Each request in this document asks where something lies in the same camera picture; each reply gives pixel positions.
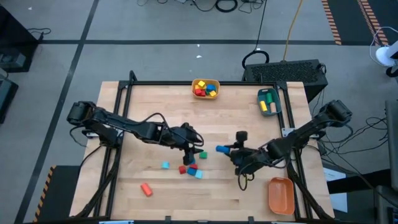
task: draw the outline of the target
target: red block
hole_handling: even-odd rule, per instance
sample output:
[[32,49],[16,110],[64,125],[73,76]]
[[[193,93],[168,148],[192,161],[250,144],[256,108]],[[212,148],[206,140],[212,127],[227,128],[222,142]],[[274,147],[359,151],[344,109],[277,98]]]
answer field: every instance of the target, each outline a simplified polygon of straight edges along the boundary
[[198,165],[196,164],[189,165],[189,167],[191,167],[192,169],[198,169]]
[[180,166],[178,169],[180,170],[180,174],[184,174],[187,172],[185,166]]
[[196,89],[195,90],[195,95],[196,96],[201,96],[201,89]]

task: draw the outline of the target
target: colored block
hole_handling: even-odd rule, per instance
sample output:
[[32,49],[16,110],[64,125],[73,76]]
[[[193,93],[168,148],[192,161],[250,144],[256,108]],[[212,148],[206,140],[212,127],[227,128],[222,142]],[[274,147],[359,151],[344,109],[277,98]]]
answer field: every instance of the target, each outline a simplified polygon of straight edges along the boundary
[[162,163],[162,169],[169,169],[169,168],[170,168],[169,162],[163,162]]
[[204,88],[206,88],[206,83],[204,82],[204,81],[199,81],[198,82],[198,86],[201,88],[201,89],[204,89]]
[[229,153],[229,148],[225,146],[216,146],[217,152]]
[[196,164],[192,164],[192,165],[189,165],[189,168],[192,168],[192,169],[198,169],[198,165],[196,165]]
[[207,159],[207,152],[201,152],[201,153],[199,154],[199,158],[200,158],[200,159]]
[[267,105],[265,101],[260,101],[260,105],[262,111],[267,111]]
[[195,174],[195,177],[197,179],[201,179],[203,177],[203,171],[202,170],[197,170],[197,173]]
[[274,102],[274,101],[272,100],[272,94],[271,94],[271,93],[267,93],[266,97],[267,97],[267,103],[272,103],[272,102]]
[[144,192],[144,194],[145,194],[147,197],[152,196],[153,191],[152,191],[152,189],[149,187],[149,185],[148,185],[147,183],[141,184],[141,189],[142,189],[142,191]]
[[187,172],[187,169],[185,168],[185,166],[179,166],[178,169],[180,171],[180,174],[184,174]]
[[272,102],[269,106],[271,107],[271,113],[276,113],[276,104],[275,104],[275,102]]
[[196,169],[194,169],[194,168],[188,168],[188,170],[187,170],[187,174],[189,174],[189,175],[196,175],[196,173],[197,173],[197,170]]
[[195,95],[200,96],[201,95],[201,89],[196,89],[195,90]]
[[211,97],[214,97],[215,95],[217,95],[216,91],[213,90],[213,91],[210,92],[210,96]]
[[208,91],[216,91],[216,86],[213,84],[209,84],[206,86],[206,90]]

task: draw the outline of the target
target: green block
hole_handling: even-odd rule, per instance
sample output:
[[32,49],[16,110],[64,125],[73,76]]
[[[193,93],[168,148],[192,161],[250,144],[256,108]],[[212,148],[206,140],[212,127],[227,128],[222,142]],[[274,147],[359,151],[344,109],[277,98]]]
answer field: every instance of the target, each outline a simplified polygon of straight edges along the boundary
[[207,152],[201,152],[201,153],[199,154],[199,158],[200,158],[200,159],[207,159]]

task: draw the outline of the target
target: orange block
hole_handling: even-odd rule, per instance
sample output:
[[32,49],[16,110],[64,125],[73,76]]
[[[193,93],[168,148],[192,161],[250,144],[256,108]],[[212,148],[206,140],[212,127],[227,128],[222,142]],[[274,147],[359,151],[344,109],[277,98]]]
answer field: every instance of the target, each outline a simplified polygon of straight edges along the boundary
[[141,184],[141,189],[147,197],[152,196],[153,194],[152,189],[149,187],[147,183]]

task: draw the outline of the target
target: blue block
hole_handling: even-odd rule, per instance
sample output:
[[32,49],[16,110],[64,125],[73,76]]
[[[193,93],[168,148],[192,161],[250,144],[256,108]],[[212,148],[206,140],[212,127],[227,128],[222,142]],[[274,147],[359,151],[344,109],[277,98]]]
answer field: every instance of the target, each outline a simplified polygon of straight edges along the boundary
[[195,160],[195,158],[193,158],[193,161],[190,163],[190,165],[195,164],[195,163],[196,163],[196,160]]
[[212,85],[212,84],[209,84],[209,85],[206,86],[206,90],[209,91],[209,92],[216,91],[216,86]]
[[216,146],[217,152],[229,153],[229,148],[225,146]]
[[197,170],[195,170],[195,169],[193,169],[193,168],[188,168],[187,174],[189,174],[189,175],[196,175],[196,174],[197,174]]
[[195,174],[195,177],[197,179],[201,179],[203,177],[203,171],[202,170],[197,170],[197,173]]
[[162,169],[170,169],[170,164],[169,164],[169,162],[163,162],[163,163],[162,163]]

